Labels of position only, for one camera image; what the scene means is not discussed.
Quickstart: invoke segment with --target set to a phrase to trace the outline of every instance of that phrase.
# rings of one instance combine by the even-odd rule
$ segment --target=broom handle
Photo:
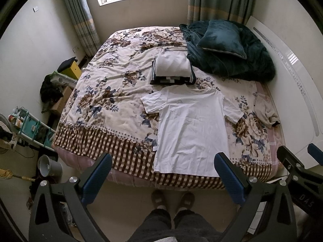
[[[35,182],[35,179],[33,179],[33,178],[29,178],[29,177],[26,177],[26,176],[19,176],[19,175],[16,175],[16,174],[13,174],[12,176],[14,176],[14,177],[16,177],[16,178],[23,179],[23,180],[27,180],[27,181]]]

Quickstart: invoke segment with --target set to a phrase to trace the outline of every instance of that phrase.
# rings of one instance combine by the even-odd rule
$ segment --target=dark teal blanket
[[[259,82],[272,80],[276,72],[267,49],[248,27],[237,22],[230,22],[242,29],[240,39],[247,54],[247,59],[207,51],[196,46],[209,25],[209,21],[196,21],[190,25],[180,24],[180,29],[187,41],[187,58],[192,65],[204,72],[213,73],[221,77]]]

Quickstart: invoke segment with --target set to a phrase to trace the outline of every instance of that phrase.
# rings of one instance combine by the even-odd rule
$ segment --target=foot
[[[152,192],[151,201],[155,209],[159,208],[167,210],[166,198],[161,190],[155,190]]]
[[[180,200],[176,213],[182,210],[187,210],[187,209],[190,210],[194,204],[194,201],[195,201],[195,196],[193,193],[191,192],[185,193]]]

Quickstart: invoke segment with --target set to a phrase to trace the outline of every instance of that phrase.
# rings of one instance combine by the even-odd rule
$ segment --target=floral pattern
[[[149,79],[151,62],[162,50],[187,52],[179,28],[134,28],[111,35],[83,69],[61,116],[54,143],[58,144],[62,139],[70,141],[71,144],[64,144],[65,149],[71,152],[83,150],[78,151],[78,155],[96,159],[98,153],[106,150],[84,150],[84,143],[76,139],[89,135],[85,141],[86,146],[91,147],[94,138],[101,143],[107,135],[113,136],[133,144],[131,150],[137,156],[133,159],[145,161],[142,166],[153,171],[153,147],[157,145],[159,114],[147,114],[140,98],[163,88],[150,85]],[[225,122],[231,161],[243,169],[258,165],[270,170],[267,130],[253,112],[257,94],[255,82],[222,79],[195,67],[193,70],[197,78],[191,87],[216,88],[244,113],[236,125]],[[115,150],[114,159],[123,155],[121,149],[120,146]],[[122,171],[118,165],[115,169]]]

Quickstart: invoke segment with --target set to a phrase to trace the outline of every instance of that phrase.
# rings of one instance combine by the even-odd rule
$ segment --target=dark pants
[[[164,209],[153,210],[136,229],[128,242],[153,242],[162,238],[176,237],[178,242],[215,242],[221,233],[216,231],[201,215],[182,210],[174,218]]]

